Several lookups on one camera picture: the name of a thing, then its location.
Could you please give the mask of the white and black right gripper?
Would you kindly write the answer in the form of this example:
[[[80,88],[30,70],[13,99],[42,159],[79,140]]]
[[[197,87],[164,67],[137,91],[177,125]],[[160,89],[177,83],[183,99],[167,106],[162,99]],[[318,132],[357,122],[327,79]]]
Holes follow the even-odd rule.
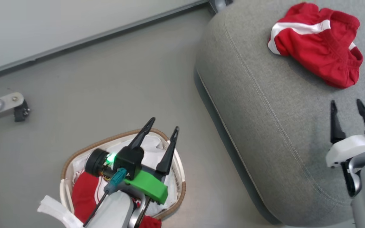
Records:
[[[360,99],[356,100],[360,116],[365,125],[365,105]],[[330,142],[332,147],[328,151],[325,160],[326,166],[339,167],[341,162],[346,162],[365,152],[365,134],[346,137],[340,126],[337,116],[337,107],[334,100],[330,103]]]

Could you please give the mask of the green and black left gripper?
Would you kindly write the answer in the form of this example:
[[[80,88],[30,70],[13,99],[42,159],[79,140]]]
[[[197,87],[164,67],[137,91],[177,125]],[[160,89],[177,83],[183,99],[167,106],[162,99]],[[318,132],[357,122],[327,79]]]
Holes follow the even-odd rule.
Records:
[[[85,172],[96,177],[107,177],[109,181],[104,187],[104,195],[111,195],[121,189],[121,184],[127,184],[145,196],[150,197],[158,204],[164,204],[168,197],[168,187],[162,182],[171,170],[174,150],[178,139],[180,128],[175,127],[167,150],[158,163],[154,173],[143,170],[142,160],[144,151],[140,147],[156,118],[151,118],[129,143],[123,147],[114,157],[102,149],[95,149],[90,153],[85,165]]]

